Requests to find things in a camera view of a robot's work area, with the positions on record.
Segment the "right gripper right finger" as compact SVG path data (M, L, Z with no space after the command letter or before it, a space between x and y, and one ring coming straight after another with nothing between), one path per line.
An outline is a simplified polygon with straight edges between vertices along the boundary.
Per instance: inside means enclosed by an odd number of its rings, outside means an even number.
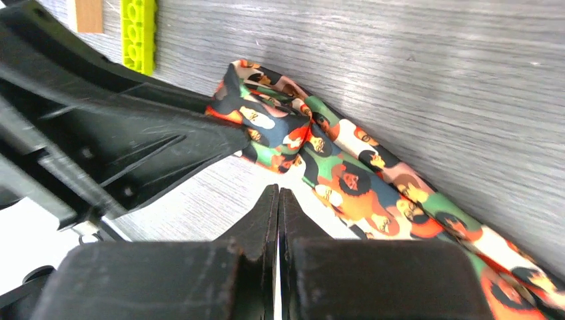
M492 319L470 259L441 240L333 239L279 198L283 319Z

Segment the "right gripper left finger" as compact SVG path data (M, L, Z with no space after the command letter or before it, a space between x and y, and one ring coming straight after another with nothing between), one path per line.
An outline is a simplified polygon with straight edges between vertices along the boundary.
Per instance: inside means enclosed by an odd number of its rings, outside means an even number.
M33 319L272 319L279 188L213 241L73 249Z

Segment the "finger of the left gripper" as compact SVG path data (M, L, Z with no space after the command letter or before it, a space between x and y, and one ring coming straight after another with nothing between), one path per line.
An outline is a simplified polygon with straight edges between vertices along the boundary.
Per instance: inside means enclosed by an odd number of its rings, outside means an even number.
M1 10L1 202L66 229L152 203L250 142L207 96L110 62L36 1Z

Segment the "floral patterned necktie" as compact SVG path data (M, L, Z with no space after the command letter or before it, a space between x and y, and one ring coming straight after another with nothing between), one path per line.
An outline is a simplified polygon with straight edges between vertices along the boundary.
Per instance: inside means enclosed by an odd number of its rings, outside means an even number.
M496 319L553 319L564 312L561 280L290 78L233 61L206 112L243 125L251 143L241 157L302 180L363 239L463 246Z

